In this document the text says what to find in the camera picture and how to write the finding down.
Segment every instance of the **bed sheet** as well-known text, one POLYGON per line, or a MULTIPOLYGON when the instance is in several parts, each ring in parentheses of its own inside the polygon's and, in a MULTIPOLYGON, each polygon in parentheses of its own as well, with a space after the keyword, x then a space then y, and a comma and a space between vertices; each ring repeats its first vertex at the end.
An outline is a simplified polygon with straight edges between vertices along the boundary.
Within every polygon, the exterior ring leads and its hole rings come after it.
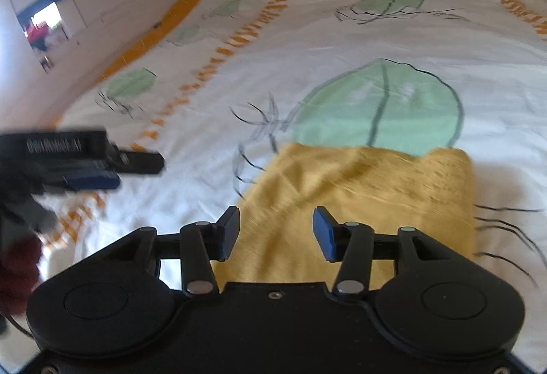
MULTIPOLYGON (((125 176, 115 193, 48 198, 65 229, 45 273, 143 225, 172 233, 215 221, 291 142, 414 155, 457 147, 474 165, 477 261, 523 296, 514 351, 544 370, 547 44, 537 27, 545 19, 509 7, 202 0, 157 48, 66 113, 61 127, 105 126, 119 146, 159 150, 167 171, 125 176)), ((178 265, 166 262, 161 277, 176 288, 178 265)))

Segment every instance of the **folded yellow cloth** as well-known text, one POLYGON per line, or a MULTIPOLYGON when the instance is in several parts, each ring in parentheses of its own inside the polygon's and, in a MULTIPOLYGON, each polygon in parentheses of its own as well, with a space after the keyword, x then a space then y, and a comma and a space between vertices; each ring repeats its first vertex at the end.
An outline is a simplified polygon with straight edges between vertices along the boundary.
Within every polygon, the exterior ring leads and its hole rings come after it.
MULTIPOLYGON (((471 161, 461 150, 423 157, 381 148, 290 144, 241 203, 241 232, 230 259, 214 264, 227 281, 332 284, 340 264, 325 261, 312 231, 325 206, 339 223, 359 221, 376 233, 414 226, 464 256, 474 245, 471 161)), ((371 289, 393 277, 375 262, 371 289)))

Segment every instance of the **person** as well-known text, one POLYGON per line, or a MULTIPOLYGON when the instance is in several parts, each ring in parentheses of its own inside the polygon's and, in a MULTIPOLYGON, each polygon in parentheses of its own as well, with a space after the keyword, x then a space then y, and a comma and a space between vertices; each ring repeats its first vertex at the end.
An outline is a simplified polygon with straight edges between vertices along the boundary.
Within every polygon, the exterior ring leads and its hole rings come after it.
POLYGON ((33 236, 0 255, 0 306, 17 316, 26 310, 27 300, 38 284, 38 262, 42 242, 33 236))

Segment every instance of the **orange border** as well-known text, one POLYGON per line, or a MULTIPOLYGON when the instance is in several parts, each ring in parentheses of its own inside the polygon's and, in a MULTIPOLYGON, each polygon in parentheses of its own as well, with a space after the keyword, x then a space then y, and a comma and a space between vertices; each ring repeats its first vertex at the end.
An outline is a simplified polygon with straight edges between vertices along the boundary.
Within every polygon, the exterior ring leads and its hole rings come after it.
POLYGON ((535 32, 547 40, 547 16, 534 12, 522 0, 500 0, 505 9, 535 28, 535 32))
MULTIPOLYGON (((186 15, 198 4, 200 0, 180 0, 178 1, 168 15, 157 25, 152 32, 147 34, 141 41, 136 42, 120 58, 114 61, 102 74, 101 79, 105 80, 114 73, 121 70, 127 64, 140 58, 152 47, 157 45, 165 35, 177 26, 186 15)), ((177 107, 190 103, 190 96, 203 87, 217 73, 218 67, 234 56, 238 50, 246 47, 254 40, 260 37, 259 31, 281 15, 281 12, 288 6, 288 0, 268 0, 264 9, 259 13, 255 21, 244 25, 235 31, 225 42, 223 47, 218 47, 209 63, 204 65, 196 74, 196 82, 184 84, 179 87, 179 94, 168 101, 163 108, 152 118, 151 125, 144 129, 139 135, 140 139, 151 141, 158 140, 161 128, 167 120, 165 118, 172 115, 177 107)), ((138 143, 130 145, 132 150, 146 151, 146 148, 138 143)), ((71 209, 66 215, 59 218, 60 228, 58 231, 44 237, 45 246, 50 248, 64 247, 69 242, 75 242, 81 228, 88 220, 94 219, 93 212, 97 209, 103 209, 106 206, 105 199, 98 193, 91 193, 86 197, 80 206, 71 209)))

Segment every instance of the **orange dashed stripe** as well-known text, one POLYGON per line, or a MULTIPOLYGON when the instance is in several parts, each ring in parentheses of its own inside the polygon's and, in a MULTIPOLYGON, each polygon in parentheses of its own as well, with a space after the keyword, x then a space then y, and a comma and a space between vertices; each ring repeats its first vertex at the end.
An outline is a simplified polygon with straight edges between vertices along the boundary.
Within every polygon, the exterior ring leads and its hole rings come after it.
MULTIPOLYGON (((113 62, 108 69, 103 73, 102 79, 106 79, 110 75, 119 71, 122 67, 128 64, 131 61, 134 61, 138 57, 142 56, 144 53, 150 50, 155 46, 167 32, 177 26, 182 19, 198 4, 200 0, 181 0, 175 4, 169 14, 163 18, 162 23, 157 26, 154 31, 143 38, 135 45, 133 45, 126 53, 124 53, 121 58, 118 58, 113 62)), ((246 45, 250 44, 252 40, 246 39, 243 36, 250 36, 257 39, 260 37, 258 30, 261 30, 264 25, 269 24, 275 18, 280 16, 280 13, 274 13, 269 10, 282 11, 287 8, 286 4, 277 4, 277 2, 287 2, 288 0, 268 0, 264 9, 260 12, 255 21, 250 24, 244 25, 242 28, 238 29, 232 36, 228 38, 225 42, 234 48, 243 48, 246 45)), ((218 65, 223 64, 227 61, 228 58, 233 56, 236 51, 229 48, 219 47, 216 49, 216 52, 222 56, 221 58, 210 57, 209 63, 202 67, 202 69, 197 73, 198 80, 201 82, 195 82, 192 84, 184 84, 179 87, 179 90, 182 93, 182 97, 175 97, 172 101, 167 102, 163 107, 162 111, 158 113, 161 117, 171 115, 176 106, 188 104, 190 99, 185 97, 189 95, 192 91, 198 90, 203 86, 203 82, 211 80, 218 73, 218 65)), ((164 127, 166 121, 161 117, 154 118, 151 123, 158 127, 164 127)), ((145 130, 141 132, 140 138, 149 138, 153 141, 159 138, 160 132, 157 129, 154 130, 145 130)), ((136 152, 146 152, 146 148, 137 143, 132 143, 130 149, 136 152)), ((95 201, 95 205, 99 209, 103 209, 106 206, 105 200, 98 194, 90 194, 91 199, 95 201)), ((59 223, 62 226, 62 231, 56 231, 48 237, 44 238, 45 246, 55 246, 55 245, 65 245, 66 240, 63 237, 63 234, 66 233, 70 239, 76 241, 78 239, 78 233, 81 227, 83 226, 86 218, 93 218, 93 213, 91 208, 88 206, 79 206, 76 209, 71 210, 66 216, 59 219, 59 223)))
POLYGON ((538 35, 547 35, 547 16, 530 10, 522 0, 500 0, 500 2, 509 13, 532 25, 538 35))

